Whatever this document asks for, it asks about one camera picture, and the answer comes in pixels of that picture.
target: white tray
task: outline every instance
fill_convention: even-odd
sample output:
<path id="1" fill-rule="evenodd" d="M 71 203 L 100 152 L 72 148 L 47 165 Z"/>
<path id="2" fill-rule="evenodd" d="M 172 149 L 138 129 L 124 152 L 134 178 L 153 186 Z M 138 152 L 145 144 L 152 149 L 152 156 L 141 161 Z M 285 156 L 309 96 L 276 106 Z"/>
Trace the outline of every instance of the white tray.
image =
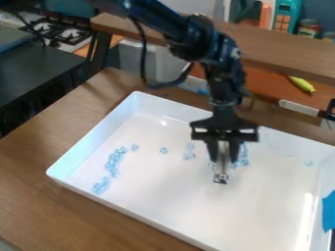
<path id="1" fill-rule="evenodd" d="M 59 159 L 47 175 L 60 185 L 207 250 L 324 251 L 321 198 L 334 188 L 334 147 L 261 127 L 249 145 L 249 168 L 214 184 L 205 144 L 185 161 L 189 122 L 210 112 L 133 92 Z M 139 149 L 130 151 L 132 144 Z M 117 177 L 101 195 L 94 183 L 110 176 L 110 154 L 122 146 Z M 166 147 L 163 155 L 160 149 Z M 311 160 L 312 166 L 306 165 Z"/>

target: robotic arm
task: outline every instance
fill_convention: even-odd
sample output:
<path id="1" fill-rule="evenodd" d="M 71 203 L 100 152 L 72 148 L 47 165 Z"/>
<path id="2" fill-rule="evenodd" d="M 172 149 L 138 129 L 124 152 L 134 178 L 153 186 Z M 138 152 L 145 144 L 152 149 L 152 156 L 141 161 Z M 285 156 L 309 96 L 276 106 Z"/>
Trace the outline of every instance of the robotic arm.
<path id="1" fill-rule="evenodd" d="M 161 32 L 174 56 L 201 63 L 210 87 L 213 116 L 191 123 L 191 136 L 207 144 L 215 164 L 215 182 L 228 183 L 226 168 L 237 161 L 240 143 L 258 141 L 257 126 L 240 119 L 234 112 L 242 101 L 245 81 L 235 41 L 216 31 L 208 18 L 180 16 L 157 0 L 90 2 L 105 12 L 137 20 Z"/>

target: cable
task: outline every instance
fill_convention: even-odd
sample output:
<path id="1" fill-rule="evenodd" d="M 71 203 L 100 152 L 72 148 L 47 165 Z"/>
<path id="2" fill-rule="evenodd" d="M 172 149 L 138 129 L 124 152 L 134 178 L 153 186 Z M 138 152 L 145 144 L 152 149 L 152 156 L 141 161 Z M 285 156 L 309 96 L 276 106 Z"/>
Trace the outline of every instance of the cable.
<path id="1" fill-rule="evenodd" d="M 32 26 L 31 24 L 29 24 L 23 16 L 21 16 L 18 12 L 16 11 L 12 11 L 9 8 L 2 8 L 5 12 L 8 12 L 10 14 L 12 14 L 13 16 L 15 16 L 18 20 L 20 20 L 22 23 L 24 23 L 24 25 L 27 26 L 27 28 L 29 28 L 31 30 L 31 32 L 37 37 L 39 38 L 39 40 L 42 42 L 43 46 L 46 46 L 44 38 L 41 36 L 40 33 L 38 33 Z"/>
<path id="2" fill-rule="evenodd" d="M 145 69 L 146 68 L 146 55 L 147 55 L 147 37 L 145 35 L 145 31 L 142 25 L 134 18 L 130 18 L 130 20 L 136 26 L 139 36 L 142 40 L 142 51 L 141 51 L 141 59 L 140 59 L 140 75 L 141 75 L 141 78 L 144 84 L 148 88 L 151 88 L 151 89 L 161 89 L 161 88 L 166 88 L 166 87 L 177 86 L 180 83 L 184 82 L 193 69 L 193 66 L 194 66 L 193 63 L 185 67 L 182 73 L 180 74 L 180 76 L 175 80 L 168 81 L 168 82 L 154 82 L 154 83 L 148 82 L 147 77 L 146 77 L 146 69 Z"/>
<path id="3" fill-rule="evenodd" d="M 32 26 L 31 24 L 29 24 L 19 13 L 15 13 L 12 12 L 11 14 L 13 14 L 15 17 L 17 17 L 22 23 L 24 23 L 30 30 L 31 32 L 37 37 L 39 38 L 39 40 L 42 42 L 43 46 L 46 46 L 45 41 L 43 36 L 41 36 L 40 33 L 38 33 Z"/>
<path id="4" fill-rule="evenodd" d="M 140 60 L 140 75 L 144 82 L 144 84 L 147 84 L 147 77 L 146 77 L 146 60 L 147 60 L 147 37 L 145 35 L 145 31 L 142 27 L 142 25 L 134 18 L 130 18 L 134 25 L 136 26 L 138 30 L 138 34 L 140 35 L 140 38 L 142 40 L 142 51 L 141 51 L 141 60 Z"/>

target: stove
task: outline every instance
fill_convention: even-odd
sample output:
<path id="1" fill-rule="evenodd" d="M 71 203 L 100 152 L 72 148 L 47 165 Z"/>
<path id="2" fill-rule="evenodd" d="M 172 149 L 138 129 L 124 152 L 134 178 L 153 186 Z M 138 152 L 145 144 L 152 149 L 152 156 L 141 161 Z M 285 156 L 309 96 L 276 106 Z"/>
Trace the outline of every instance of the stove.
<path id="1" fill-rule="evenodd" d="M 80 22 L 69 18 L 41 18 L 30 22 L 29 26 L 21 27 L 20 30 L 33 33 L 36 41 L 42 37 L 46 45 L 68 52 L 86 45 L 92 36 L 88 20 Z"/>

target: blue tape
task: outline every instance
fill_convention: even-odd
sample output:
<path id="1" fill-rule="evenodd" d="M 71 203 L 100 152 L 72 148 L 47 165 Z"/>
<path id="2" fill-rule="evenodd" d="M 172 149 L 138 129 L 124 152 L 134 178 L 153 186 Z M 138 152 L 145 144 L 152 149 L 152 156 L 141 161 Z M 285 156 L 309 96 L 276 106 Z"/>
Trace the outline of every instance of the blue tape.
<path id="1" fill-rule="evenodd" d="M 322 227 L 324 232 L 335 228 L 335 190 L 322 199 Z"/>

